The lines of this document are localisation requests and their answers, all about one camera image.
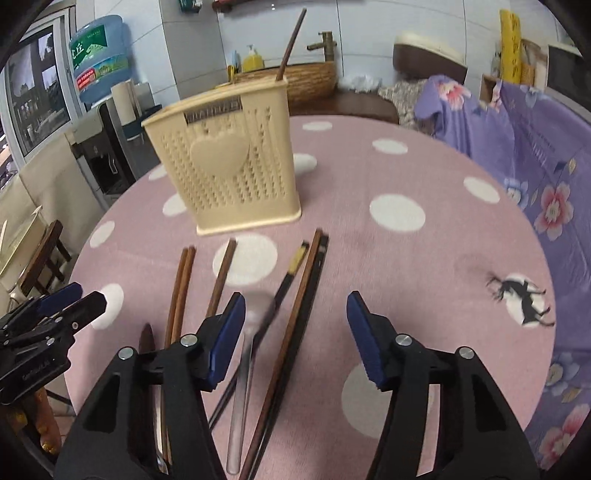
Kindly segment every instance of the pink tablecloth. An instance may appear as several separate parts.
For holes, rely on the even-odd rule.
[[[550,306],[543,322],[554,322],[544,254],[520,209],[467,157],[416,132],[327,116],[292,118],[291,135],[303,215],[288,225],[235,234],[238,250],[222,299],[225,304],[234,290],[274,292],[302,240],[311,241],[317,227],[330,235],[310,322],[257,478],[365,478],[389,395],[377,392],[360,366],[345,316],[352,290],[425,346],[473,347],[525,427],[544,385],[554,328],[522,325],[521,301],[509,293],[496,301],[498,285],[486,285],[491,275],[529,279],[547,290],[534,307]],[[188,244],[196,244],[197,256],[183,332],[197,330],[215,280],[214,256],[229,237],[196,235],[161,167],[115,203],[72,276],[86,292],[102,289],[109,302],[104,317],[78,333],[70,350],[66,380],[76,409],[117,350],[137,345],[144,323],[151,323],[161,345],[178,258]],[[297,283],[257,357],[244,454]],[[204,394],[208,413],[224,386]],[[432,403],[421,471],[432,465],[436,444],[438,406]],[[230,410],[214,432],[223,464]]]

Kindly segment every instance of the soap dispenser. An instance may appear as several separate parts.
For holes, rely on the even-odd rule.
[[[252,72],[253,70],[261,70],[265,68],[265,62],[262,57],[256,52],[254,46],[248,46],[248,55],[242,61],[242,71]]]

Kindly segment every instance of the spoon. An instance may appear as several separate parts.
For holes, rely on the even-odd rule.
[[[228,459],[226,471],[230,475],[240,473],[242,463],[242,444],[244,443],[244,425],[246,422],[246,411],[248,409],[248,398],[250,396],[252,383],[252,367],[254,357],[252,356],[252,343],[256,333],[261,328],[269,311],[275,307],[273,295],[265,291],[247,292],[244,295],[246,300],[246,315],[244,319],[244,342],[242,344],[242,355],[238,365],[238,380],[234,394],[234,407],[232,410],[232,422],[230,424],[230,437],[228,440]]]

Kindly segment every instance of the wooden chopstick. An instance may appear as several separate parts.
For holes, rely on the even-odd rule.
[[[256,470],[261,463],[265,448],[271,437],[273,427],[279,415],[285,388],[287,382],[289,382],[291,370],[296,361],[296,355],[304,336],[308,318],[310,317],[327,246],[328,236],[324,235],[321,229],[318,229],[314,234],[314,240],[312,241],[312,247],[310,248],[308,260],[306,261],[300,288],[295,298],[291,316],[285,330],[285,336],[283,337],[283,343],[281,344],[281,350],[273,368],[271,382],[267,389],[267,395],[265,396],[261,414],[256,423],[255,433],[248,448],[239,480],[254,480]]]
[[[189,282],[191,282],[191,272],[193,271],[193,261],[195,260],[196,249],[193,245],[189,247],[187,252],[187,259],[183,266],[183,276],[181,277],[180,289],[177,297],[177,305],[174,309],[174,323],[172,343],[177,342],[181,338],[183,330],[183,316],[184,309],[187,303],[187,293],[189,292]]]
[[[187,301],[187,292],[191,271],[193,269],[193,260],[195,258],[195,247],[183,248],[183,253],[178,262],[177,277],[174,280],[173,296],[170,300],[170,309],[168,311],[168,323],[166,324],[166,333],[164,336],[164,348],[168,348],[176,342],[183,329],[183,315]],[[170,463],[170,444],[168,442],[168,433],[166,428],[166,417],[164,415],[164,390],[160,393],[160,438],[162,441],[162,456],[164,460]]]
[[[220,299],[222,298],[223,287],[226,284],[226,277],[230,271],[232,265],[232,258],[234,258],[234,252],[236,251],[236,239],[231,238],[226,247],[226,253],[223,256],[222,265],[220,271],[217,274],[216,282],[213,286],[212,297],[209,300],[209,306],[207,307],[207,313],[205,318],[213,317],[217,313],[217,308],[220,305]]]
[[[183,248],[181,258],[178,261],[177,277],[174,280],[173,296],[170,300],[170,308],[168,310],[168,322],[166,324],[166,333],[164,334],[164,348],[168,348],[172,343],[173,338],[173,325],[174,325],[174,312],[177,308],[177,297],[178,292],[181,288],[181,277],[183,276],[184,264],[189,253],[188,248]]]
[[[298,248],[297,252],[295,252],[294,256],[292,257],[289,267],[287,269],[287,273],[285,274],[285,277],[283,277],[281,285],[279,285],[279,288],[277,289],[277,292],[275,293],[275,305],[274,305],[273,309],[268,313],[268,316],[263,319],[261,328],[255,336],[255,339],[254,339],[254,342],[252,345],[252,356],[256,356],[256,351],[258,350],[267,330],[269,329],[271,322],[277,316],[277,312],[279,311],[279,308],[281,307],[281,304],[283,303],[283,299],[285,298],[285,295],[287,295],[287,292],[290,289],[291,284],[293,283],[294,278],[296,277],[298,270],[300,269],[300,266],[302,265],[302,263],[306,257],[306,253],[307,253],[309,247],[310,247],[310,244],[308,242],[302,242],[301,246]],[[234,372],[234,375],[232,376],[230,383],[228,384],[228,386],[224,390],[222,396],[220,397],[220,400],[217,402],[216,408],[215,408],[215,410],[213,410],[212,416],[209,417],[209,429],[210,430],[213,430],[213,428],[217,424],[218,420],[222,416],[222,413],[226,409],[226,406],[230,402],[230,399],[234,395],[234,392],[236,391],[236,383],[237,382],[238,382],[238,368]]]
[[[294,48],[294,44],[296,43],[297,34],[300,32],[301,23],[304,21],[304,17],[306,16],[306,9],[302,8],[300,17],[297,19],[297,23],[295,24],[294,31],[291,33],[291,38],[289,43],[287,44],[287,48],[285,49],[285,53],[283,54],[283,60],[281,60],[281,65],[279,66],[279,71],[277,72],[277,76],[275,77],[276,81],[283,80],[283,74],[285,73],[285,69],[287,68],[287,62],[290,59],[291,51]]]

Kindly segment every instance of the label on holder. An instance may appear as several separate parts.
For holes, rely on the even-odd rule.
[[[223,115],[224,113],[236,112],[242,110],[242,100],[239,96],[228,97],[224,100],[208,103],[195,110],[184,113],[187,125],[200,122],[213,116]]]

